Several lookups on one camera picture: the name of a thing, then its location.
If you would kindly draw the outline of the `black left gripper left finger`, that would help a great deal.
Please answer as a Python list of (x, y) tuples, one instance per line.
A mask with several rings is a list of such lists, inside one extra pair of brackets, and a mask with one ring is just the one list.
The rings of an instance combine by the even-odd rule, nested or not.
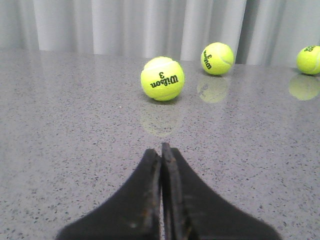
[(63, 228), (57, 239), (160, 239), (160, 171), (160, 156), (147, 149), (124, 185), (101, 206)]

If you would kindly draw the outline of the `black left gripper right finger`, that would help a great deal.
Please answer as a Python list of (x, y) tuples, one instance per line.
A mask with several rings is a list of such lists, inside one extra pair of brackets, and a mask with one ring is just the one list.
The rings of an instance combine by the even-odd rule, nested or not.
[(162, 144), (167, 240), (279, 240), (268, 224), (233, 206), (193, 171), (177, 148)]

